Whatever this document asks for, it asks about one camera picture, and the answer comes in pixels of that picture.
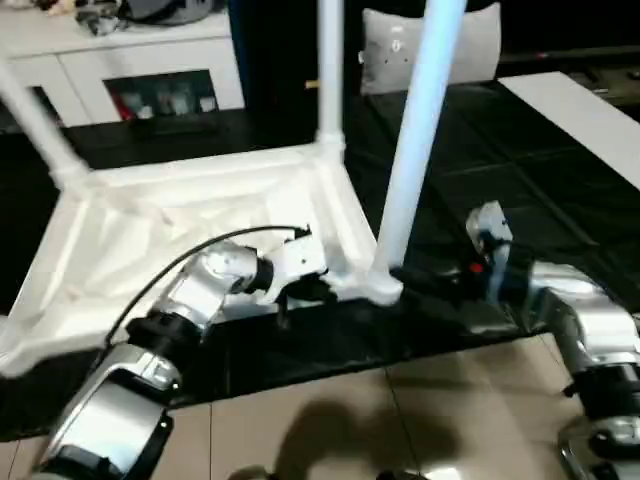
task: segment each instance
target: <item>cabinet glass door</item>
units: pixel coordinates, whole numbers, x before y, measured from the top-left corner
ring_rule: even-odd
[[[31,91],[35,94],[36,98],[40,101],[40,104],[44,107],[51,119],[56,122],[58,126],[62,126],[60,115],[58,115],[58,112],[51,103],[51,100],[49,100],[49,97],[47,97],[47,94],[44,93],[42,87],[31,87]],[[22,128],[18,125],[15,118],[13,118],[9,109],[0,102],[0,135],[21,132]]]
[[[122,120],[218,110],[208,70],[103,80]]]

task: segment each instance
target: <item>white shelf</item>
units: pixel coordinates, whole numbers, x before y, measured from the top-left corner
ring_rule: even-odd
[[[73,15],[50,17],[38,9],[0,8],[0,49],[8,58],[84,50],[231,37],[227,12],[177,27],[131,26],[124,32],[94,37]]]

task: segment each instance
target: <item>white pole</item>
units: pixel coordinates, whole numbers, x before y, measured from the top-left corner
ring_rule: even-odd
[[[435,137],[466,0],[428,0],[373,269],[402,265]]]
[[[62,137],[49,115],[11,71],[0,55],[0,98],[36,147],[56,186],[62,190],[67,180],[87,175],[89,169]]]
[[[320,74],[317,140],[343,143],[342,62],[343,0],[318,0],[318,67]]]

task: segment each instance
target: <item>red light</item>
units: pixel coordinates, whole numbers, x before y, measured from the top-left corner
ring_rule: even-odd
[[[471,273],[482,273],[484,272],[484,267],[480,263],[473,262],[469,265],[469,270],[471,270]]]

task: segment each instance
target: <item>light blue pole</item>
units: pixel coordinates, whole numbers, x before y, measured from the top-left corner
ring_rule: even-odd
[[[467,0],[427,0],[373,268],[402,265]]]

